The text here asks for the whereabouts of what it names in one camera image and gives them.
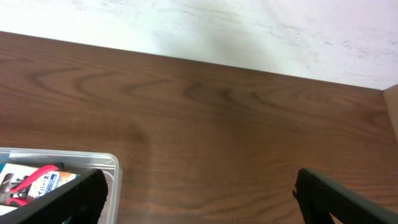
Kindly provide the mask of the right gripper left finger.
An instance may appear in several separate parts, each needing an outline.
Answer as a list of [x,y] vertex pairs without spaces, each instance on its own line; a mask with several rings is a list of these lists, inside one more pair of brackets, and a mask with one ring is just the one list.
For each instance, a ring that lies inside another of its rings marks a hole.
[[97,224],[108,196],[102,170],[92,169],[61,187],[1,216],[4,224]]

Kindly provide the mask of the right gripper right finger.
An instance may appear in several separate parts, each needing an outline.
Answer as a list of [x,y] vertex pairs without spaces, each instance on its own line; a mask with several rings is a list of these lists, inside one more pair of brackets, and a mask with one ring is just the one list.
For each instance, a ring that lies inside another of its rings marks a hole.
[[311,169],[300,169],[292,191],[306,224],[395,224],[397,214]]

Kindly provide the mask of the clear plastic container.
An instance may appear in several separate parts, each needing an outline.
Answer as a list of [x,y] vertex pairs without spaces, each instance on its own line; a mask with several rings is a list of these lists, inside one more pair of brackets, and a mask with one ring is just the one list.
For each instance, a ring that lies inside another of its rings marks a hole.
[[91,169],[101,169],[108,183],[107,201],[99,218],[99,223],[116,224],[123,172],[117,157],[102,152],[60,151],[49,149],[23,149],[2,147],[1,163],[21,164],[40,167],[62,162],[65,169],[75,174],[84,174]]

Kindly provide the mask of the red handled pliers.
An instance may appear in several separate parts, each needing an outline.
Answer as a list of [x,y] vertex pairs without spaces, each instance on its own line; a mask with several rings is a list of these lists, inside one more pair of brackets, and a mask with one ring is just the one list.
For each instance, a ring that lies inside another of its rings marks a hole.
[[40,168],[6,164],[1,171],[1,205],[22,207],[32,199],[29,192],[32,184],[40,178],[50,180],[51,172],[57,172],[61,165],[49,164]]

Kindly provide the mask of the blue white cardboard box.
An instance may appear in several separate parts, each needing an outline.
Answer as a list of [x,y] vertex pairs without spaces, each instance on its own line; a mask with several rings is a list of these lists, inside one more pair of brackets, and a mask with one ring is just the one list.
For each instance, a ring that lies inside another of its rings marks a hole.
[[[1,171],[6,164],[1,164]],[[57,172],[51,172],[50,180],[40,178],[32,184],[29,192],[29,198],[32,199],[32,201],[79,177],[78,174],[64,172],[64,164],[62,162],[56,163],[55,165],[61,165],[61,168]],[[17,208],[19,207],[1,205],[1,215],[9,213]]]

